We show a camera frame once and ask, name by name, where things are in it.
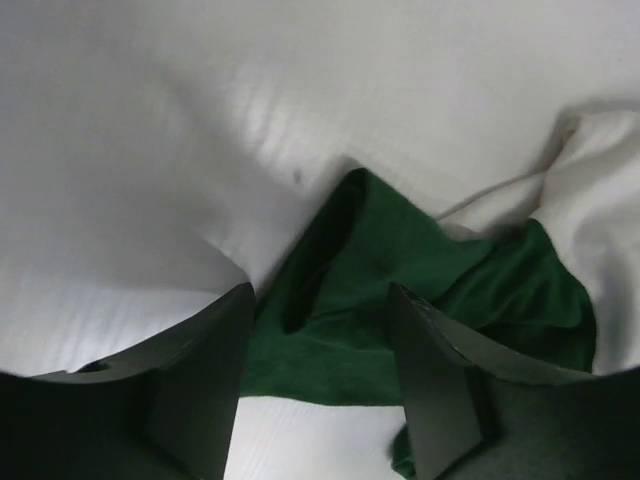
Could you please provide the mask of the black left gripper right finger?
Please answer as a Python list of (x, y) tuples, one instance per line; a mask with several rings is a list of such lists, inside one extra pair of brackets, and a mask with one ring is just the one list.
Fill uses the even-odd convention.
[(639, 372), (536, 360), (452, 320), (405, 287), (389, 319), (420, 479), (635, 479)]

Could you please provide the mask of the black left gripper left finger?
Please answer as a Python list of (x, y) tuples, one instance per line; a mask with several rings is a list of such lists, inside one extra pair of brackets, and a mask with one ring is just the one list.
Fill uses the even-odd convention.
[(220, 479), (254, 321), (249, 284), (76, 372), (1, 377), (5, 479)]

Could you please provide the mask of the white green-sleeved Charlie Brown shirt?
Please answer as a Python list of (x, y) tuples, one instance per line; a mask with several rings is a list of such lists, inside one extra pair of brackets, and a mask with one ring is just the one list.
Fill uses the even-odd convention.
[(395, 284), (536, 360), (639, 372), (638, 112), (576, 116), (544, 170), (440, 217), (349, 172), (258, 303), (231, 478), (420, 479)]

